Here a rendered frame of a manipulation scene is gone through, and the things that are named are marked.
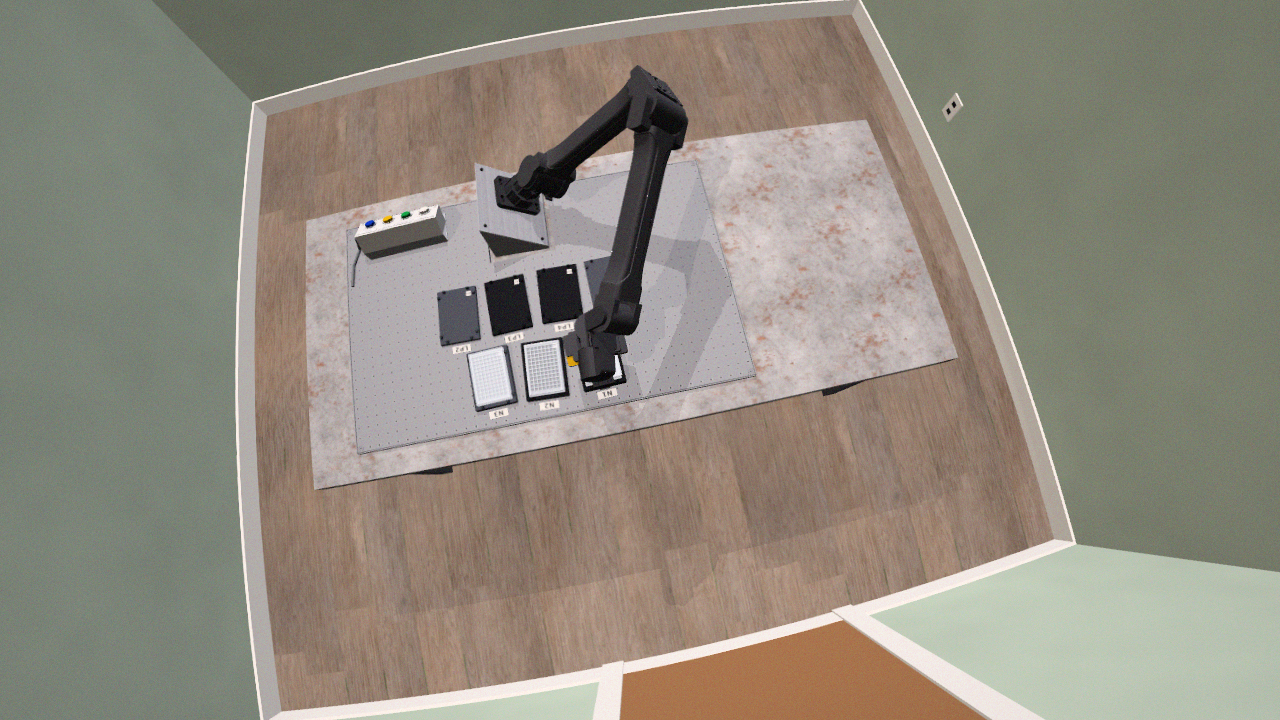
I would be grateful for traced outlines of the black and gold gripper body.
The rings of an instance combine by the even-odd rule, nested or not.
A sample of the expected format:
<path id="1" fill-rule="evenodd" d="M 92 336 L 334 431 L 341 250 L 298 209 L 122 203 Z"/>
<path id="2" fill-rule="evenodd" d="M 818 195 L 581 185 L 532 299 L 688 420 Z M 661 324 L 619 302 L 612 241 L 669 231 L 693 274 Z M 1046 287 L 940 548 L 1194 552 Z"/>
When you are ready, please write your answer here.
<path id="1" fill-rule="evenodd" d="M 566 336 L 563 336 L 562 340 L 563 340 L 563 345 L 564 345 L 564 354 L 566 354 L 566 356 L 567 357 L 573 356 L 573 363 L 579 363 L 579 347 L 577 347 L 577 342 L 576 342 L 576 340 L 579 340 L 579 338 L 577 338 L 575 331 L 570 332 Z M 627 354 L 628 352 L 628 348 L 627 348 L 627 345 L 626 345 L 626 340 L 625 340 L 625 334 L 616 334 L 616 342 L 617 342 L 617 350 L 614 350 L 614 355 Z"/>

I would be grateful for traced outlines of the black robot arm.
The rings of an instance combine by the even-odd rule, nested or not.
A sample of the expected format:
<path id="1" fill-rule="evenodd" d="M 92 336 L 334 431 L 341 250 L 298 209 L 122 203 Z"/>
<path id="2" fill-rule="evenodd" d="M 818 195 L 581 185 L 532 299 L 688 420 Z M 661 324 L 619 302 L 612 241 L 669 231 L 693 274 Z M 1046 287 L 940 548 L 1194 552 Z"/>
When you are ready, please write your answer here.
<path id="1" fill-rule="evenodd" d="M 593 382 L 594 389 L 614 386 L 616 334 L 634 334 L 637 328 L 643 266 L 666 165 L 671 150 L 684 147 L 689 126 L 684 105 L 664 81 L 639 65 L 630 76 L 625 87 L 564 141 L 547 152 L 524 158 L 512 178 L 494 179 L 498 208 L 536 217 L 540 193 L 549 201 L 563 197 L 582 161 L 623 129 L 634 131 L 634 158 L 611 261 L 593 309 L 573 325 L 580 377 L 582 382 Z"/>

